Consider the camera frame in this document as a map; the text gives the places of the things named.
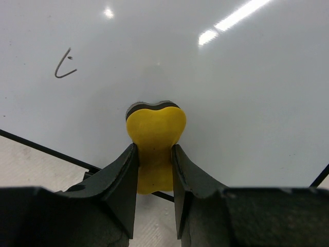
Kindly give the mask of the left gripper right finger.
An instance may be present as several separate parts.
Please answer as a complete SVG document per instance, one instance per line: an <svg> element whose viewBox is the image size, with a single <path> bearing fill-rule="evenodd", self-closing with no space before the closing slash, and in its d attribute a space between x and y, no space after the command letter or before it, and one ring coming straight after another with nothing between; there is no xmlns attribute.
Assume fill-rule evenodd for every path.
<svg viewBox="0 0 329 247"><path fill-rule="evenodd" d="M328 246L328 191L226 187L172 148L182 246Z"/></svg>

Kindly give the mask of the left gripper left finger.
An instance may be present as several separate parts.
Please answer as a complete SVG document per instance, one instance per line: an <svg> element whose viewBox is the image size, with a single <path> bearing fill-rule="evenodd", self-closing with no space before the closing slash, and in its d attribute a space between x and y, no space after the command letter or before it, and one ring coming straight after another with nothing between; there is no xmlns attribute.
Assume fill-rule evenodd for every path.
<svg viewBox="0 0 329 247"><path fill-rule="evenodd" d="M73 185L1 188L1 246L128 246L136 207L136 146Z"/></svg>

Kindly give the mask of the small black-framed whiteboard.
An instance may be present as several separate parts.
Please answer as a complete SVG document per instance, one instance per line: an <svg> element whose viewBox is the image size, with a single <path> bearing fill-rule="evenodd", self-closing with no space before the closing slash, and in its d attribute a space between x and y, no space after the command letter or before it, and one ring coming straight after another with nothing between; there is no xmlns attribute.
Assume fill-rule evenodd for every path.
<svg viewBox="0 0 329 247"><path fill-rule="evenodd" d="M328 165L328 1L1 1L1 129L97 167L125 113L170 100L180 145L232 187Z"/></svg>

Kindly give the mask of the yellow bone-shaped eraser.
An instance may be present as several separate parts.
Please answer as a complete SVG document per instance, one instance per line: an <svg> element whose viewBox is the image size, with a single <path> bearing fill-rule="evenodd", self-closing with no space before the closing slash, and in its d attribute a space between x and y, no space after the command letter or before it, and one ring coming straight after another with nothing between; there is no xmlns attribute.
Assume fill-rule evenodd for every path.
<svg viewBox="0 0 329 247"><path fill-rule="evenodd" d="M168 100L137 102L128 108L125 121L127 133L138 149L137 192L141 195L171 192L171 153L186 126L184 111Z"/></svg>

